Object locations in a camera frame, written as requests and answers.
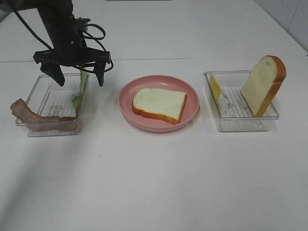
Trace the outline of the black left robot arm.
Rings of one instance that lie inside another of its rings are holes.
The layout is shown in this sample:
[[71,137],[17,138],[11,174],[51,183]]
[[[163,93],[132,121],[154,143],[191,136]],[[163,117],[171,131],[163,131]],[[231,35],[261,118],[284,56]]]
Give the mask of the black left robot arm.
[[[61,66],[94,73],[100,86],[104,83],[104,74],[111,70],[106,65],[113,64],[111,54],[102,47],[100,50],[90,48],[86,40],[91,39],[101,44],[106,33],[88,18],[76,18],[73,15],[73,3],[70,0],[2,0],[0,9],[13,12],[28,31],[44,46],[45,51],[35,52],[33,59],[41,64],[41,71],[50,76],[60,86],[65,78]],[[52,45],[43,41],[25,22],[20,11],[37,9],[49,35]]]

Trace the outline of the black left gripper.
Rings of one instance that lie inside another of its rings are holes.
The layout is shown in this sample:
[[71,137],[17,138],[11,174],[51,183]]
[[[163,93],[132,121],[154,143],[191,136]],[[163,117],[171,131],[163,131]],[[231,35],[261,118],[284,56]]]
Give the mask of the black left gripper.
[[[90,48],[86,40],[96,41],[101,49]],[[103,86],[106,64],[111,63],[111,54],[102,45],[102,37],[94,37],[90,33],[81,33],[80,43],[71,42],[65,48],[54,48],[35,52],[33,58],[36,63],[41,63],[40,70],[51,77],[59,86],[65,83],[65,77],[59,65],[71,67],[94,67],[93,71],[97,77],[99,86]]]

